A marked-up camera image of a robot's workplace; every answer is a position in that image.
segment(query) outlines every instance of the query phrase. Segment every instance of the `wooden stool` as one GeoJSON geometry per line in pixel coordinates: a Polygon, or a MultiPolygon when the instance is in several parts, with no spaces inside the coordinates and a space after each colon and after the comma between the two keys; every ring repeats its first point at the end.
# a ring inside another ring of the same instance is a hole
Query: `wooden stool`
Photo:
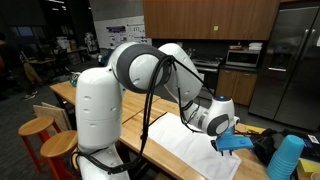
{"type": "Polygon", "coordinates": [[[55,123],[54,118],[50,116],[33,119],[22,125],[18,130],[18,134],[21,136],[24,144],[27,146],[28,152],[32,157],[32,160],[36,165],[38,171],[40,172],[42,171],[40,164],[45,162],[45,159],[37,158],[27,136],[38,134],[40,140],[42,141],[42,143],[44,143],[50,138],[47,131],[45,130],[51,125],[54,126],[58,133],[61,132],[59,127],[55,123]]]}
{"type": "Polygon", "coordinates": [[[78,143],[77,131],[63,131],[46,141],[40,150],[40,154],[49,158],[48,162],[56,179],[69,179],[74,177],[64,166],[61,156],[76,148],[78,143]]]}

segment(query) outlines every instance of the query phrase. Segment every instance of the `wooden cabinet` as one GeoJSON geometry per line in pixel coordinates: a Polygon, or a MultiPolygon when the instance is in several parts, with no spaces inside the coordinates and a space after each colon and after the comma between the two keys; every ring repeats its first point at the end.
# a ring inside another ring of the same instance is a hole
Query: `wooden cabinet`
{"type": "Polygon", "coordinates": [[[235,103],[248,106],[256,84],[257,74],[221,69],[216,95],[229,96],[235,103]]]}
{"type": "Polygon", "coordinates": [[[235,0],[228,39],[247,39],[255,0],[235,0]]]}
{"type": "Polygon", "coordinates": [[[256,0],[247,39],[268,40],[278,13],[278,0],[256,0]]]}
{"type": "Polygon", "coordinates": [[[146,37],[208,39],[212,0],[144,0],[146,37]]]}
{"type": "Polygon", "coordinates": [[[228,39],[235,0],[214,0],[210,39],[228,39]]]}
{"type": "Polygon", "coordinates": [[[235,0],[228,39],[268,40],[279,0],[235,0]]]}
{"type": "Polygon", "coordinates": [[[177,24],[174,23],[177,2],[170,0],[144,0],[143,2],[146,37],[177,37],[173,32],[173,29],[177,28],[177,24]]]}
{"type": "Polygon", "coordinates": [[[144,0],[146,37],[268,40],[279,0],[144,0]]]}

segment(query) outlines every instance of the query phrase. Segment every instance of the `blue cup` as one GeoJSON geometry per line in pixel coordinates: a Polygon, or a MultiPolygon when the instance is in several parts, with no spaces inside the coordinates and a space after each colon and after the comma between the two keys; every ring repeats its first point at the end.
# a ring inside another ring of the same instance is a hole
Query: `blue cup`
{"type": "Polygon", "coordinates": [[[283,139],[275,154],[281,161],[289,164],[296,164],[303,147],[304,142],[301,138],[294,135],[288,135],[283,139]]]}
{"type": "Polygon", "coordinates": [[[269,176],[270,180],[288,180],[290,178],[289,175],[277,174],[272,170],[267,169],[267,175],[269,176]]]}
{"type": "Polygon", "coordinates": [[[303,147],[304,142],[301,138],[286,136],[268,165],[267,174],[270,179],[289,179],[296,168],[303,147]]]}

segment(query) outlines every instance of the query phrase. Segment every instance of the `whiteboard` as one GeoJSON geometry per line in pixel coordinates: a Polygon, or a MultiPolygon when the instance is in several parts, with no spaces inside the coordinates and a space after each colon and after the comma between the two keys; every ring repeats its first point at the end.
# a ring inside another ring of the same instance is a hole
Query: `whiteboard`
{"type": "Polygon", "coordinates": [[[145,37],[143,16],[95,21],[94,26],[100,48],[115,48],[132,41],[151,45],[151,39],[145,37]]]}

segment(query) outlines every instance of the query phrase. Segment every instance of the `refrigerator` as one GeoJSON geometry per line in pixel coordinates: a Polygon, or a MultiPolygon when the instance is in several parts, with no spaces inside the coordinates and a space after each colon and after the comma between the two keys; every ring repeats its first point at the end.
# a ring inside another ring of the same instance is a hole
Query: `refrigerator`
{"type": "Polygon", "coordinates": [[[304,129],[319,128],[319,6],[280,6],[249,113],[304,129]]]}

